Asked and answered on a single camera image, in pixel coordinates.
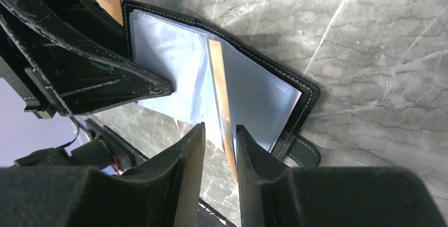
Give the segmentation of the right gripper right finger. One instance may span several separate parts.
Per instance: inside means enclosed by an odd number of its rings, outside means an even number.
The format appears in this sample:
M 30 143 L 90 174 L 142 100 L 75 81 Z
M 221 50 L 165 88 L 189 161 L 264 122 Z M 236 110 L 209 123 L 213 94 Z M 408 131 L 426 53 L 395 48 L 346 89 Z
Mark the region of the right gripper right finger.
M 401 167 L 292 168 L 236 127 L 242 226 L 445 226 L 425 184 Z

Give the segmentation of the black leather card holder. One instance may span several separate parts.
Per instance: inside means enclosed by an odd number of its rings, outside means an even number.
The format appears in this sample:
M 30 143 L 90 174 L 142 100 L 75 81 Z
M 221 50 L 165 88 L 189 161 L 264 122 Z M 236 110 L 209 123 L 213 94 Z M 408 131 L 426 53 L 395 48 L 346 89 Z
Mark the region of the black leather card holder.
M 123 18 L 130 56 L 169 79 L 174 92 L 140 100 L 141 107 L 189 124 L 204 122 L 207 137 L 223 149 L 211 48 L 223 56 L 232 126 L 244 125 L 274 157 L 315 167 L 321 154 L 300 130 L 320 96 L 319 87 L 245 45 L 209 21 L 126 0 Z

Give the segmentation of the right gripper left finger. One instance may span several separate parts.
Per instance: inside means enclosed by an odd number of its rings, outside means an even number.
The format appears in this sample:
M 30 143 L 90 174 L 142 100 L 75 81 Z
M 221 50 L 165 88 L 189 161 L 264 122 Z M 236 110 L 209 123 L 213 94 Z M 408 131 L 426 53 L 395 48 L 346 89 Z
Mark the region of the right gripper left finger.
M 204 123 L 120 176 L 92 166 L 1 169 L 1 226 L 195 226 Z

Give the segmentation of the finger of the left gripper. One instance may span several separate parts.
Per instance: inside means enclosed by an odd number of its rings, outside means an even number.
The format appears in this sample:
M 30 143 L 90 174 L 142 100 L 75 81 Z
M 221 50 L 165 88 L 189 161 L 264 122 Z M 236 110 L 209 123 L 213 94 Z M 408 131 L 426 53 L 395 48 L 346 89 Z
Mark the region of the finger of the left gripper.
M 1 78 L 40 119 L 174 91 L 132 61 L 124 27 L 95 0 L 1 0 Z

